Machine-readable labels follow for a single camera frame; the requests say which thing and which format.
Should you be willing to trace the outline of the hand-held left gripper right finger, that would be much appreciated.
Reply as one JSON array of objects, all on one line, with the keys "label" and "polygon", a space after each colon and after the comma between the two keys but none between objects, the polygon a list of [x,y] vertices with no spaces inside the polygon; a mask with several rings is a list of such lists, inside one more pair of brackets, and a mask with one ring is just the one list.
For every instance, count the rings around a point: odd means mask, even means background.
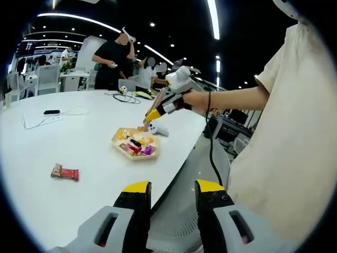
[{"label": "hand-held left gripper right finger", "polygon": [[218,183],[195,181],[197,225],[204,252],[295,252],[262,217],[236,205]]}]

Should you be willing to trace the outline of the person's right hand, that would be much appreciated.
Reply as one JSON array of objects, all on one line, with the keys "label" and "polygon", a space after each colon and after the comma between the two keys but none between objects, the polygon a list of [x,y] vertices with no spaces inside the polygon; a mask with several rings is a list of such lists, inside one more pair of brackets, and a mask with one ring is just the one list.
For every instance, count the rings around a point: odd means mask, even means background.
[{"label": "person's right hand", "polygon": [[192,110],[197,113],[205,113],[211,108],[210,92],[199,92],[191,89],[183,94],[183,101],[190,105]]}]

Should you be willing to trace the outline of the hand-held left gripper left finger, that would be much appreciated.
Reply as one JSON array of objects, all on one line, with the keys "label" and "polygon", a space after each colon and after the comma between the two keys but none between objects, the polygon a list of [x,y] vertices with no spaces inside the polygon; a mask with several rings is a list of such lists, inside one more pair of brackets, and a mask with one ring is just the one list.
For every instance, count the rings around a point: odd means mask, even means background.
[{"label": "hand-held left gripper left finger", "polygon": [[49,252],[146,252],[150,217],[151,182],[131,184],[81,224],[73,241]]}]

